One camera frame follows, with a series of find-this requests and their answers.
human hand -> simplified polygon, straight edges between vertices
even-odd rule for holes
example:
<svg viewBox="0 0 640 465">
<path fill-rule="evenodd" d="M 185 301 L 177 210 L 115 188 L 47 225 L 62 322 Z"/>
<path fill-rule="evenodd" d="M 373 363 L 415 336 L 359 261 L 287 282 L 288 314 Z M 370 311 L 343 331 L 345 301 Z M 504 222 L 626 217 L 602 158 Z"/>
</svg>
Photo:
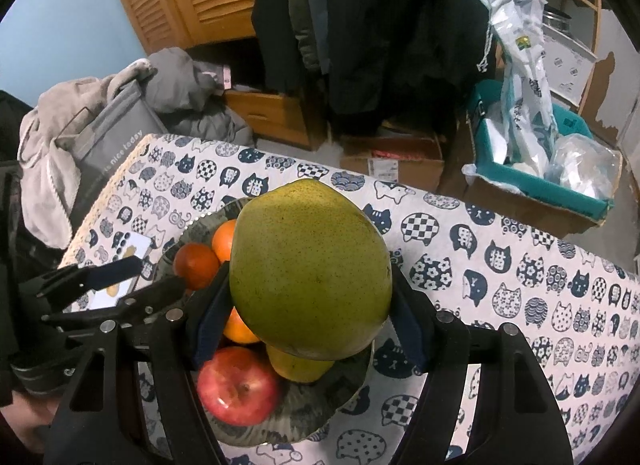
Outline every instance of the human hand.
<svg viewBox="0 0 640 465">
<path fill-rule="evenodd" d="M 41 425 L 50 425 L 56 415 L 59 398 L 40 399 L 25 393 L 13 391 L 14 403 L 0 408 L 9 427 L 31 452 L 44 453 L 44 442 L 34 429 Z"/>
</svg>

wooden drawer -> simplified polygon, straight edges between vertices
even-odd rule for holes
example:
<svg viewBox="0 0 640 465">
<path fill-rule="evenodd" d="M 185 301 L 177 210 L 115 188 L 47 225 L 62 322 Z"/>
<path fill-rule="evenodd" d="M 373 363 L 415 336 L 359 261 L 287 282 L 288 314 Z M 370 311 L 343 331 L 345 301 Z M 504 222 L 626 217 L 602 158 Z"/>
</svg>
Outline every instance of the wooden drawer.
<svg viewBox="0 0 640 465">
<path fill-rule="evenodd" d="M 257 135 L 311 147 L 299 98 L 229 90 L 225 100 Z"/>
</svg>

wooden wardrobe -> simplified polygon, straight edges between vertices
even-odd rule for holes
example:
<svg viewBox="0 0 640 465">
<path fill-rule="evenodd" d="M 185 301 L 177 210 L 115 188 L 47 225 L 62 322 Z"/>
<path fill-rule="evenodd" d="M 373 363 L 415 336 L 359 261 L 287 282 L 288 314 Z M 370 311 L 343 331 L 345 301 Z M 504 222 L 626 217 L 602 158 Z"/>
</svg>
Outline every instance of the wooden wardrobe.
<svg viewBox="0 0 640 465">
<path fill-rule="evenodd" d="M 169 46 L 189 48 L 255 37 L 251 23 L 254 0 L 121 1 L 147 54 Z M 229 107 L 259 135 L 306 148 L 318 147 L 326 137 L 318 110 L 299 97 L 227 93 Z"/>
</svg>

cat print tablecloth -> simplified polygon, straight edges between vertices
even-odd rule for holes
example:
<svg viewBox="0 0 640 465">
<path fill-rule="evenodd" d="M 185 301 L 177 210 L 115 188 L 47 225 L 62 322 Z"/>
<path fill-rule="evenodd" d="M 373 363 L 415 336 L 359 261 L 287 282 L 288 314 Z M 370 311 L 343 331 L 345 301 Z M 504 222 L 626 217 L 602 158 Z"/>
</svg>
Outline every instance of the cat print tablecloth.
<svg viewBox="0 0 640 465">
<path fill-rule="evenodd" d="M 103 193 L 67 263 L 104 264 L 122 233 L 133 230 L 152 239 L 138 282 L 145 286 L 190 220 L 237 198 L 315 178 L 364 211 L 393 262 L 436 308 L 488 329 L 505 321 L 520 327 L 561 408 L 576 463 L 623 408 L 640 372 L 640 286 L 616 265 L 493 212 L 404 185 L 223 142 L 177 135 L 144 142 Z M 92 295 L 73 309 L 89 307 Z M 389 323 L 376 348 L 366 385 L 327 425 L 298 443 L 223 446 L 230 463 L 388 463 L 425 376 L 414 373 Z M 148 368 L 140 379 L 151 440 L 166 454 Z M 479 366 L 469 366 L 450 457 L 465 451 L 478 379 Z"/>
</svg>

teal box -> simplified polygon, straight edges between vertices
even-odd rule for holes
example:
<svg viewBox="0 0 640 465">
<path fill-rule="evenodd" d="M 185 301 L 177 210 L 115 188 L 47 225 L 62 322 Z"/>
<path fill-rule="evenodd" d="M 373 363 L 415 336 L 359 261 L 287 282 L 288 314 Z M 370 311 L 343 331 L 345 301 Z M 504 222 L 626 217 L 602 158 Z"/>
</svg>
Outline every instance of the teal box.
<svg viewBox="0 0 640 465">
<path fill-rule="evenodd" d="M 526 172 L 517 171 L 494 162 L 489 134 L 482 116 L 489 104 L 500 100 L 501 90 L 502 83 L 500 81 L 483 80 L 474 87 L 469 99 L 468 112 L 472 118 L 478 173 L 494 182 L 514 185 L 527 196 L 544 203 L 577 212 L 596 222 L 604 220 L 609 208 L 613 206 L 613 200 L 596 200 Z M 575 113 L 554 104 L 554 115 L 561 135 L 580 133 L 585 137 L 593 138 L 587 124 Z"/>
</svg>

